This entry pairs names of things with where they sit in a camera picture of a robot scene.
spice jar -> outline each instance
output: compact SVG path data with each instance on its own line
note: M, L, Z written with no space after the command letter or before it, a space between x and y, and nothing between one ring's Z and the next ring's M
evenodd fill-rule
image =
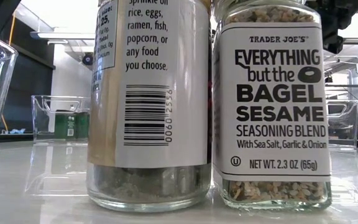
M304 3L213 1L215 181L230 207L331 204L321 23Z
M99 2L87 186L100 206L162 212L205 198L210 5Z

net weight text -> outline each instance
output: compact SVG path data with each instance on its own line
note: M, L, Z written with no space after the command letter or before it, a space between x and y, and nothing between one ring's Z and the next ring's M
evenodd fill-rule
M281 159L250 159L250 169L299 169L317 171L317 161L312 160L281 160Z

white label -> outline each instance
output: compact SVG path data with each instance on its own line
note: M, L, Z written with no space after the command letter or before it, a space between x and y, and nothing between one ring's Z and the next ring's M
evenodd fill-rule
M98 12L96 27L92 91L100 89L102 70L116 66L118 0L103 5Z
M235 23L219 37L224 179L329 181L321 26Z
M66 155L70 155L73 153L73 148L72 147L67 147L66 148Z
M67 129L67 136L68 137L74 136L74 129Z
M208 12L199 1L126 4L116 166L206 164Z

kosher symbol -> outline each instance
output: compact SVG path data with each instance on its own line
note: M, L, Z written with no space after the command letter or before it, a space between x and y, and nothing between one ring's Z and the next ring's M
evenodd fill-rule
M233 165L233 166L239 166L241 164L241 159L240 157L238 156L233 156L231 159L230 159L230 163Z

white countertop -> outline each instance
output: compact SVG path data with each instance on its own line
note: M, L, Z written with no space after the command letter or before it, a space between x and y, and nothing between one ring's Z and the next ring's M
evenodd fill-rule
M331 153L335 203L323 212L245 212L224 206L215 189L205 202L170 213L114 212L86 194L86 147L0 143L0 223L356 223L354 152Z

